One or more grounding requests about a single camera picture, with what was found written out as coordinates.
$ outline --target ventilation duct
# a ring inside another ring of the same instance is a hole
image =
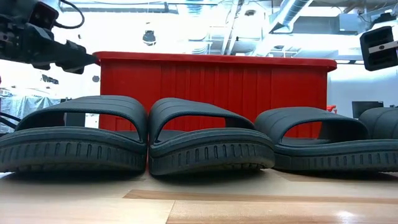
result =
[[[192,54],[206,55],[208,54],[209,43],[206,42],[196,42],[193,44]]]
[[[202,2],[202,1],[197,1],[197,0],[187,0],[186,1],[186,3],[187,3],[186,7],[188,9],[188,13],[190,16],[198,17],[201,15],[201,13],[203,11],[203,5],[198,4],[198,3]]]
[[[303,8],[309,6],[313,0],[283,0],[280,4],[280,9],[278,12],[270,16],[270,23],[268,29],[264,30],[265,34],[268,35],[271,32],[279,29],[287,29],[283,32],[291,32],[293,30],[294,22],[300,17],[300,12]],[[262,43],[258,44],[253,55],[267,55],[272,44],[267,44],[269,40],[264,40]]]
[[[270,32],[287,27],[293,29],[293,23],[299,18],[300,11],[309,6],[313,0],[284,0],[280,5],[280,10],[273,16]]]

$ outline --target red storage bin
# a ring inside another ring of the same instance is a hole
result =
[[[223,55],[97,52],[101,94],[124,95],[150,110],[159,99],[211,103],[254,121],[265,110],[287,106],[326,109],[327,73],[334,60]],[[223,126],[219,118],[177,118],[165,129],[191,131]],[[122,118],[101,115],[99,127],[133,130]],[[318,126],[301,125],[289,136],[316,137]]]

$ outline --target black slide sandal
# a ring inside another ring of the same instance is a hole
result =
[[[225,128],[167,131],[181,116],[225,118]],[[209,170],[266,169],[274,165],[271,140],[250,120],[207,103],[164,98],[149,113],[149,169],[153,175]]]
[[[65,113],[119,116],[137,133],[65,127]],[[143,171],[146,155],[147,114],[126,96],[86,96],[50,106],[27,115],[14,133],[0,138],[0,172]]]
[[[296,125],[322,122],[318,139],[284,138]],[[275,143],[275,169],[291,171],[396,171],[398,142],[369,139],[365,125],[318,108],[279,108],[261,113],[256,129]]]
[[[371,139],[396,139],[398,142],[398,108],[372,108],[363,112],[359,120],[368,128]]]

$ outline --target tabletop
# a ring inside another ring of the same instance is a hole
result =
[[[397,223],[398,173],[0,174],[0,223]]]

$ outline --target ceiling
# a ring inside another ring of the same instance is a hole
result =
[[[292,5],[297,6],[306,0],[285,1],[288,2],[285,2],[285,5],[293,2]],[[282,4],[281,7],[281,0],[72,2],[86,14],[150,14],[154,18],[154,13],[176,14],[185,22],[189,22],[191,27],[197,27],[196,32],[191,31],[190,37],[187,37],[191,42],[196,42],[196,46],[199,46],[197,42],[210,43],[208,50],[193,50],[194,54],[245,54],[343,60],[361,60],[360,33],[371,29],[373,21],[380,14],[394,14],[398,10],[398,0],[313,0],[308,1],[309,6],[300,8],[297,15],[285,15],[283,21],[280,17],[285,5]],[[61,7],[66,13],[73,11],[68,6]]]

